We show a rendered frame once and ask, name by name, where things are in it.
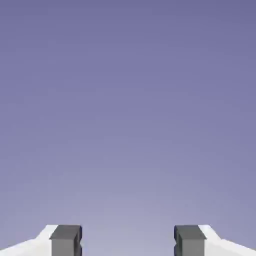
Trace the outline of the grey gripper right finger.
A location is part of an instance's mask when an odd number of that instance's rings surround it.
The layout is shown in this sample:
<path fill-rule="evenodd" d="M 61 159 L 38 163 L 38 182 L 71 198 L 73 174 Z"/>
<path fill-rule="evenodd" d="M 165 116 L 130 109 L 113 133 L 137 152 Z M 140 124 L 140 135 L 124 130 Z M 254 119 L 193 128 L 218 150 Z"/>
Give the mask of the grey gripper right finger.
<path fill-rule="evenodd" d="M 173 256 L 256 256 L 256 250 L 222 239 L 208 224 L 174 226 Z"/>

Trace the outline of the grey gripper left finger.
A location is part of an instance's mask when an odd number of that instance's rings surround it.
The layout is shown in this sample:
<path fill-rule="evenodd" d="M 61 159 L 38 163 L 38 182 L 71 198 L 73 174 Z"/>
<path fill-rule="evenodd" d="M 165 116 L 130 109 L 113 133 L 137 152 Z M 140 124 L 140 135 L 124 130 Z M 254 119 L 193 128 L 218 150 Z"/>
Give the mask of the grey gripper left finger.
<path fill-rule="evenodd" d="M 83 256 L 83 228 L 78 224 L 48 224 L 33 239 L 0 250 L 0 256 Z"/>

